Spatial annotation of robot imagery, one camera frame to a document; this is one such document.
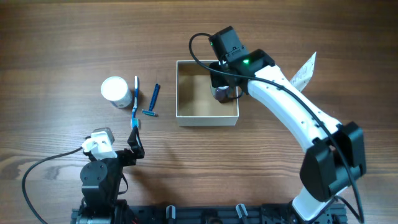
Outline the blue white toothbrush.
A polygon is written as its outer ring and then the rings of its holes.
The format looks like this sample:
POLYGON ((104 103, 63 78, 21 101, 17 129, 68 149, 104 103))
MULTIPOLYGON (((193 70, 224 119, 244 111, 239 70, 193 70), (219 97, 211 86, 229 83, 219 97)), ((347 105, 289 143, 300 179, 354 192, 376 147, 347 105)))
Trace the blue white toothbrush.
POLYGON ((131 128, 135 127, 139 128, 139 120, 136 118, 137 107, 138 107, 138 98, 139 98, 139 77, 134 77, 134 102, 131 113, 131 128))

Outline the clear blue pump bottle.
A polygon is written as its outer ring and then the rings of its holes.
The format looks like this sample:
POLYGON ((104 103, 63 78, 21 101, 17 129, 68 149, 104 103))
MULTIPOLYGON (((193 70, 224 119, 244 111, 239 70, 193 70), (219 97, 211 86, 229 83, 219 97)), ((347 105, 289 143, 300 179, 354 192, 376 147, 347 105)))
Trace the clear blue pump bottle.
POLYGON ((211 93, 213 95, 213 98, 219 101, 220 103, 226 103, 230 101, 229 95, 231 93, 231 89, 229 86, 219 86, 219 87, 211 86, 211 93))

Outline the blue disposable razor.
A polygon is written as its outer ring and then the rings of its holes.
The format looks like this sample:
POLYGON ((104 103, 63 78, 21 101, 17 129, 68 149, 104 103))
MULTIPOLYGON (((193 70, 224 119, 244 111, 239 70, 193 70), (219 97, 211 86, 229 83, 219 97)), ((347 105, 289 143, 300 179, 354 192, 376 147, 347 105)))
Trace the blue disposable razor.
POLYGON ((157 97, 158 97, 158 94, 159 94, 159 90, 160 90, 160 85, 158 83, 156 83, 155 87, 154 87, 154 92, 152 94, 152 98, 151 98, 151 101, 150 101, 149 109, 148 110, 142 110, 143 114, 146 114, 148 116, 153 116, 153 117, 157 116, 156 112, 154 112, 153 109, 154 109, 154 106, 155 106, 155 103, 156 103, 156 100, 157 100, 157 97))

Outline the white cotton swab jar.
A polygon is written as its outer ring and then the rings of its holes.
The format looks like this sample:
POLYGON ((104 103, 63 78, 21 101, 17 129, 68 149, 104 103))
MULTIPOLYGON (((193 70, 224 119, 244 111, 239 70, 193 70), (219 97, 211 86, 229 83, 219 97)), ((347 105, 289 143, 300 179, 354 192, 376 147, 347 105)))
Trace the white cotton swab jar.
POLYGON ((121 77, 109 77, 101 85, 102 96, 116 108, 125 108, 132 103, 132 93, 121 77))

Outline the white squeeze tube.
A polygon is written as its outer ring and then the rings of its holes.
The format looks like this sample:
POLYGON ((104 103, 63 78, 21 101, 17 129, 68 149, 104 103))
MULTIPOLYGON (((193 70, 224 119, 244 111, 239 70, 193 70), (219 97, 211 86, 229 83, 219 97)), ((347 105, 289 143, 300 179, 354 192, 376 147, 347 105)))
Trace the white squeeze tube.
POLYGON ((298 72, 292 77, 290 83, 298 90, 303 91, 303 89, 309 84, 316 61, 317 53, 314 52, 313 55, 303 64, 303 66, 298 70, 298 72))

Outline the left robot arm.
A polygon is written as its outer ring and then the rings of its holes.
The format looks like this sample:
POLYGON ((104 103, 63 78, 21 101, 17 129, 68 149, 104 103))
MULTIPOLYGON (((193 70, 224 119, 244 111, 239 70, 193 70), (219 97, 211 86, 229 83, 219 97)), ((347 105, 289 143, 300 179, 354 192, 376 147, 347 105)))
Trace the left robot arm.
POLYGON ((80 172, 83 198, 78 209, 71 215, 75 224, 87 223, 139 223, 139 218, 130 209, 125 199, 118 196, 121 181, 127 181, 123 168, 134 166, 145 156, 139 137, 139 128, 133 127, 127 143, 128 148, 113 149, 114 136, 110 128, 95 129, 81 145, 90 162, 80 172))

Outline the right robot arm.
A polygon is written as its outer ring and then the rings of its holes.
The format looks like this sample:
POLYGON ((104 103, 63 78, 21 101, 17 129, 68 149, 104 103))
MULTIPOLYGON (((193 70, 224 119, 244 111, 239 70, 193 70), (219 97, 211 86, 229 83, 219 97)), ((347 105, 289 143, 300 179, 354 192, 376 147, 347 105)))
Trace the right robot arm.
POLYGON ((339 193, 352 187, 364 222, 356 180, 366 173, 363 130, 346 125, 311 103, 286 80, 275 61, 261 49, 249 52, 232 27, 208 37, 217 62, 207 69, 213 87, 240 87, 267 107, 293 134, 304 151, 300 168, 303 189, 291 202, 291 222, 314 222, 339 193))

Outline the white cardboard box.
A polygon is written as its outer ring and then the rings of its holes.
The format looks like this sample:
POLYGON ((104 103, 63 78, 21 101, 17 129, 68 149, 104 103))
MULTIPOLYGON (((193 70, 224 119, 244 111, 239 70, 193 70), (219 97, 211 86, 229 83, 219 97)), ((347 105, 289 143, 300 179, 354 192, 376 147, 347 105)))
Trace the white cardboard box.
POLYGON ((175 97, 179 126, 234 126, 239 118, 239 100, 217 101, 210 72, 193 60, 176 61, 175 97))

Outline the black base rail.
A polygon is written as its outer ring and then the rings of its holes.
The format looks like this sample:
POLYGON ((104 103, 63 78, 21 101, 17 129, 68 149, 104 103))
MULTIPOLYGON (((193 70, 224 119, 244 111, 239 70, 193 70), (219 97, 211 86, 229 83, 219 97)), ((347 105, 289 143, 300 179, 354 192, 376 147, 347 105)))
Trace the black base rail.
POLYGON ((72 223, 303 223, 287 203, 225 207, 131 206, 114 215, 74 209, 72 223))

